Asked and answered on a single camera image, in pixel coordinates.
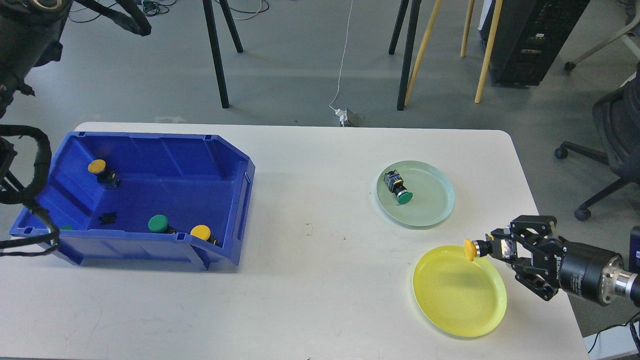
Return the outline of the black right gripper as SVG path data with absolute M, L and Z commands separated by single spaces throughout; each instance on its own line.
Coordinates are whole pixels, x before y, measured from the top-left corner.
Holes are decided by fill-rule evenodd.
M 488 254 L 545 301 L 559 290 L 600 306 L 626 296 L 623 257 L 612 250 L 560 240 L 553 215 L 519 215 L 487 235 Z M 519 256 L 518 245 L 531 253 Z

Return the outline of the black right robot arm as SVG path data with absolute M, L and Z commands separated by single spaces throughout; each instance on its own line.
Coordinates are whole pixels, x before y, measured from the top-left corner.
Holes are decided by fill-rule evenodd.
M 559 291 L 600 306 L 616 298 L 639 305 L 639 275 L 626 271 L 622 256 L 556 233 L 551 215 L 520 215 L 476 246 L 478 256 L 504 262 L 515 279 L 540 299 Z

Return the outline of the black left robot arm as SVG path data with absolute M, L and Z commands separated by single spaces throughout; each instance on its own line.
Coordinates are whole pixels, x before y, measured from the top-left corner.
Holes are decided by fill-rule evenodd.
M 25 78 L 33 68 L 59 62 L 61 36 L 73 0 L 2 0 L 0 2 L 1 114 L 14 93 L 34 96 Z

